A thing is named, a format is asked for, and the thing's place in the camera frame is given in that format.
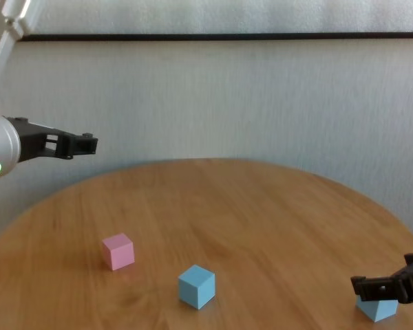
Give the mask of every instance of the table surface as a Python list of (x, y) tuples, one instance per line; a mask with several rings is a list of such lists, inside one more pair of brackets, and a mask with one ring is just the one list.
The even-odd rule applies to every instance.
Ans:
[[(102, 239), (136, 262), (112, 272)], [(71, 186), (0, 236), (0, 330), (410, 329), (413, 304), (374, 324), (350, 277), (388, 276), (413, 235), (345, 186), (243, 160), (159, 162)], [(193, 264), (216, 275), (203, 309), (178, 299)]]

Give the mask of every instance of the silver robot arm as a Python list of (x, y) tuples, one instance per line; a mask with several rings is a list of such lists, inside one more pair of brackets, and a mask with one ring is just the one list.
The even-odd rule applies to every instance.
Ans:
[[(44, 0), (0, 0), (0, 76), (14, 44), (34, 29)], [(74, 135), (29, 122), (0, 116), (0, 177), (19, 162), (37, 157), (71, 160), (95, 154), (98, 140), (90, 133)]]
[(75, 135), (30, 122), (27, 118), (0, 116), (0, 177), (19, 162), (38, 157), (71, 160), (76, 155), (92, 155), (98, 139), (90, 133)]

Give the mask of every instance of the wood grain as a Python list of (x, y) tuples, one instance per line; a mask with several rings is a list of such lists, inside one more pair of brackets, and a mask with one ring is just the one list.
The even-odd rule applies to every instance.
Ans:
[[(136, 263), (108, 270), (124, 232)], [(333, 181), (243, 160), (197, 159), (93, 178), (46, 199), (0, 237), (0, 330), (413, 329), (413, 304), (377, 324), (353, 275), (387, 276), (413, 252), (388, 211)], [(193, 264), (216, 274), (196, 311), (178, 300)]]

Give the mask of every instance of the pink cube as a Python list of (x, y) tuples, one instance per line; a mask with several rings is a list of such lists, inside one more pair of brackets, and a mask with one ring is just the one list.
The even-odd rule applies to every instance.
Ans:
[(135, 262), (133, 242), (125, 234), (103, 240), (103, 257), (111, 270), (118, 270)]

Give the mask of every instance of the white wall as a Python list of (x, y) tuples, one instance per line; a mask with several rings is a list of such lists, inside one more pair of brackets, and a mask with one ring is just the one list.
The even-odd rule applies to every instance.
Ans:
[(40, 33), (413, 32), (413, 0), (35, 1)]
[(0, 114), (94, 133), (97, 155), (0, 179), (0, 231), (86, 177), (182, 157), (294, 166), (413, 229), (413, 40), (18, 44)]

